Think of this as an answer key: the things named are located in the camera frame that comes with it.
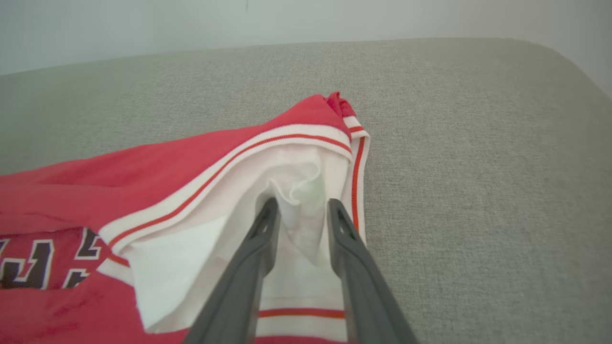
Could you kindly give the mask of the red jersey with black lettering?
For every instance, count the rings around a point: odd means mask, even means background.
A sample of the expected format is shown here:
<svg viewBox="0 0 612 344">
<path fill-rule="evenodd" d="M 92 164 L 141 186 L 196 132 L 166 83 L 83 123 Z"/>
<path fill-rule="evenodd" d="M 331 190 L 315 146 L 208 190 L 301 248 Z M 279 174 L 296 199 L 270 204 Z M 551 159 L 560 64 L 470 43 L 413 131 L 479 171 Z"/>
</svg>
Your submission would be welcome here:
<svg viewBox="0 0 612 344">
<path fill-rule="evenodd" d="M 0 176 L 0 344 L 182 344 L 269 198 L 256 344 L 348 344 L 327 203 L 365 237 L 369 146 L 334 92 L 260 126 Z"/>
</svg>

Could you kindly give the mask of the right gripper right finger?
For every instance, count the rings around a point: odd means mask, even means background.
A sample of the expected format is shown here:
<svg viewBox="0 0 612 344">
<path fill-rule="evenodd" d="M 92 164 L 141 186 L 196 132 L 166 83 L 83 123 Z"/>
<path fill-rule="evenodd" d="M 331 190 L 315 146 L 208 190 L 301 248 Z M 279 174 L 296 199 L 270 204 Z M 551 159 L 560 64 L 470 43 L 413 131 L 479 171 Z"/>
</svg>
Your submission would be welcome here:
<svg viewBox="0 0 612 344">
<path fill-rule="evenodd" d="M 419 344 L 341 200 L 328 201 L 331 266 L 341 279 L 349 344 Z"/>
</svg>

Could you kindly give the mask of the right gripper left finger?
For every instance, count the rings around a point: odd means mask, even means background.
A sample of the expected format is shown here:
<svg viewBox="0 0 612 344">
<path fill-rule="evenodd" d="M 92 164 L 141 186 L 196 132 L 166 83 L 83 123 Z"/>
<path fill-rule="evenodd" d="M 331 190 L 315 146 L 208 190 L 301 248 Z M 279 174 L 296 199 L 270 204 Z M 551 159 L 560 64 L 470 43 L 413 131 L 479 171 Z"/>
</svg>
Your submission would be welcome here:
<svg viewBox="0 0 612 344">
<path fill-rule="evenodd" d="M 254 344 L 262 282 L 277 255 L 280 211 L 270 198 L 194 321 L 184 344 Z"/>
</svg>

